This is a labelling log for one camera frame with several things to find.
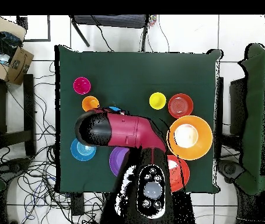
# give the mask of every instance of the red plate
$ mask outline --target red plate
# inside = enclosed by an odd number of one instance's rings
[[[169,100],[168,110],[174,118],[190,115],[193,111],[193,101],[190,96],[178,93]]]
[[[170,171],[170,186],[171,192],[179,191],[183,188],[182,177],[180,172],[179,164],[182,167],[184,185],[187,184],[190,178],[190,169],[183,159],[178,159],[175,155],[167,155],[168,166]]]

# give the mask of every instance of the black chair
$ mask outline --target black chair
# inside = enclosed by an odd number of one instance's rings
[[[111,26],[111,27],[128,27],[133,29],[141,29],[142,32],[142,48],[145,51],[145,40],[148,32],[149,15],[70,15],[71,23],[79,36],[86,44],[90,46],[78,25],[96,25],[96,26]]]

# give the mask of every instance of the tile floor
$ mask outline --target tile floor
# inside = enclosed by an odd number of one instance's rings
[[[15,16],[5,16],[5,18],[15,21]],[[24,42],[24,49],[34,54],[34,60],[30,66],[29,72],[36,78],[35,85],[40,82],[54,83],[54,76],[47,76],[38,79],[44,75],[52,75],[54,70],[52,61],[54,60],[54,45],[62,44],[72,48],[74,51],[108,51],[100,31],[96,26],[84,26],[79,28],[90,43],[87,48],[78,36],[70,23],[68,16],[50,16],[50,29],[47,25],[47,16],[28,16],[29,30]],[[245,74],[237,64],[243,59],[244,51],[249,43],[262,43],[265,45],[265,17],[259,15],[161,15],[160,24],[163,32],[169,41],[169,50],[181,53],[206,53],[213,48],[219,48],[224,52],[224,57],[220,63],[220,76],[224,77],[224,114],[223,126],[224,132],[229,133],[230,109],[229,109],[229,84],[230,81],[239,79]],[[116,27],[102,27],[103,34],[114,51],[134,51],[137,52],[140,47],[141,29],[125,29]],[[48,39],[50,31],[50,41],[38,41]],[[163,36],[159,23],[149,29],[149,40],[153,51],[167,52],[168,46]],[[146,50],[151,48],[146,41]],[[23,105],[23,87],[10,85],[11,93],[17,101]],[[36,95],[41,97],[47,104],[46,120],[55,126],[55,93],[53,85],[38,85],[35,87]],[[10,94],[8,94],[7,125],[8,131],[23,130],[23,110],[18,106]],[[36,99],[44,108],[44,103]],[[42,125],[42,111],[36,105],[36,119]],[[42,130],[36,126],[36,139],[39,139]],[[46,136],[47,144],[54,144],[55,138],[52,135]],[[45,139],[37,141],[37,149],[46,145]],[[23,144],[11,146],[11,152],[6,156],[7,159],[25,156]],[[36,160],[44,160],[46,153],[42,152]],[[237,199],[234,186],[224,182],[224,178],[217,173],[217,185],[221,191],[218,194],[191,194],[194,214],[197,224],[234,224],[237,212]],[[26,216],[23,206],[29,199],[26,198],[27,192],[31,191],[24,178],[14,179],[11,182],[8,191],[8,215],[9,219],[16,219],[22,222]],[[86,194],[86,198],[92,198],[91,193]],[[32,220],[27,220],[25,224],[39,224],[40,219],[48,212],[48,206],[40,203],[33,212],[36,216]],[[70,215],[70,211],[52,209],[48,213],[47,219],[42,224],[70,224],[65,217]],[[74,222],[81,220],[78,216],[73,217]]]

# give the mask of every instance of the blue bowl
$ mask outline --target blue bowl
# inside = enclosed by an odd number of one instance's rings
[[[118,107],[110,107],[112,110],[114,110],[114,111],[121,111],[121,109],[120,108],[118,108]]]
[[[96,153],[96,147],[81,144],[76,138],[72,142],[70,150],[73,157],[81,162],[92,159]]]

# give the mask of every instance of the pink bowl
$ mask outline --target pink bowl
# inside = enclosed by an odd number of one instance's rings
[[[80,95],[84,95],[89,93],[91,90],[91,83],[87,78],[76,78],[74,81],[74,91],[76,91]]]

